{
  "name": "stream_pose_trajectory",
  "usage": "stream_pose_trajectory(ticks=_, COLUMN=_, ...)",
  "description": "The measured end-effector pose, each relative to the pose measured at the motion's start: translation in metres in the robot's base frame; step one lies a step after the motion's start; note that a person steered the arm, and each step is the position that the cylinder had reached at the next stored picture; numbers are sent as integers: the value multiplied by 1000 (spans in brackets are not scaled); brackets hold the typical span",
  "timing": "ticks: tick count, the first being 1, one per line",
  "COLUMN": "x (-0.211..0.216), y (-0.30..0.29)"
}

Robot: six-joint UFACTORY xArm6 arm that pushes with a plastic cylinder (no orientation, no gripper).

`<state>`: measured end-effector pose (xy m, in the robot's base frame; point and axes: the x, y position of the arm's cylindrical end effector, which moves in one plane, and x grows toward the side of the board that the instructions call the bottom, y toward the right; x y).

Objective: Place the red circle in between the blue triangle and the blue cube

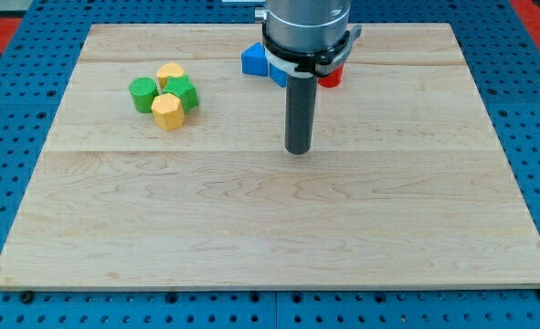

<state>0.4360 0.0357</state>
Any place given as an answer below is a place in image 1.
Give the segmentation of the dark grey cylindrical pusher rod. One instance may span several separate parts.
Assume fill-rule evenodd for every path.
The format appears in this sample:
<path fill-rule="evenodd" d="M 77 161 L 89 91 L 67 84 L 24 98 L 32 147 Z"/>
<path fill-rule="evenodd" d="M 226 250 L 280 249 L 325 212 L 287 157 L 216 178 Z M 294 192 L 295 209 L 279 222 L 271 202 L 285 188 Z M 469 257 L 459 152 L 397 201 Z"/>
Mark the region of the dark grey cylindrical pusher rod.
<path fill-rule="evenodd" d="M 291 154 L 305 154 L 312 144 L 317 78 L 289 76 L 286 85 L 285 148 Z"/>

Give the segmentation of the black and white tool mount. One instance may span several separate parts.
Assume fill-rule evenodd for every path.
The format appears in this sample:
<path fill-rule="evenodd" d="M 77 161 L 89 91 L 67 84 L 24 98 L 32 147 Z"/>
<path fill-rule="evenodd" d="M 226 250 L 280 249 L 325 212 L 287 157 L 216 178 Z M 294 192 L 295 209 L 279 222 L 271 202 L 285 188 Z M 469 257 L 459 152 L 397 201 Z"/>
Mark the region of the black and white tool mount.
<path fill-rule="evenodd" d="M 271 65 L 295 78 L 324 78 L 349 58 L 362 26 L 350 30 L 319 25 L 262 25 L 263 46 Z"/>

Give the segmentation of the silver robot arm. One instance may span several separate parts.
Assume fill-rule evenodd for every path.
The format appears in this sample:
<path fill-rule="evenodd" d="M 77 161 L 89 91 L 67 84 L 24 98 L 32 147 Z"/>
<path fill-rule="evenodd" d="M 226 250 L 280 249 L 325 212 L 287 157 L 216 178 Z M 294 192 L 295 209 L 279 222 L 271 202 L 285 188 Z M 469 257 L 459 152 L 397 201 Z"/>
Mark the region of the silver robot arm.
<path fill-rule="evenodd" d="M 266 58 L 287 75 L 285 149 L 312 145 L 318 79 L 343 66 L 362 27 L 348 26 L 350 0 L 267 0 L 262 21 Z"/>

